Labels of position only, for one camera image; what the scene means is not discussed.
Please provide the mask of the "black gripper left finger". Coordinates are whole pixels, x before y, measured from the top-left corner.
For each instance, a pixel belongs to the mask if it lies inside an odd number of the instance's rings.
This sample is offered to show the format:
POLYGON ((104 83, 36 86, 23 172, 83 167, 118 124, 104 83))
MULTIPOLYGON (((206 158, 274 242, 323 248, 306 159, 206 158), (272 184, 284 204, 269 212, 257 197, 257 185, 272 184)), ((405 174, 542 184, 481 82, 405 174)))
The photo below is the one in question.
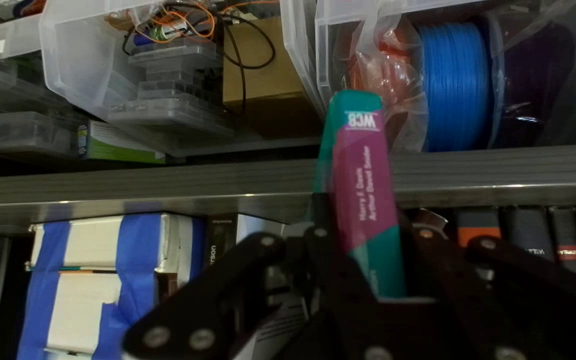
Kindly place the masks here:
POLYGON ((124 336, 135 360, 228 360, 308 293, 315 252, 337 252, 333 229, 254 232, 142 315, 124 336))

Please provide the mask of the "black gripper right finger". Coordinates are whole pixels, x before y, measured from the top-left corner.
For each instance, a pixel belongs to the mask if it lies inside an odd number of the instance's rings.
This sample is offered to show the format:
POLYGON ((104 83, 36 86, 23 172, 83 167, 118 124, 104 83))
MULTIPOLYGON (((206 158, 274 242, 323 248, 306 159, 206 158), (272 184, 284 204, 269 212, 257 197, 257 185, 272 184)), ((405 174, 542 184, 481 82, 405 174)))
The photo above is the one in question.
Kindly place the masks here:
POLYGON ((429 224, 347 227, 342 243, 389 297, 354 310, 368 360, 576 360, 576 273, 549 260, 429 224))

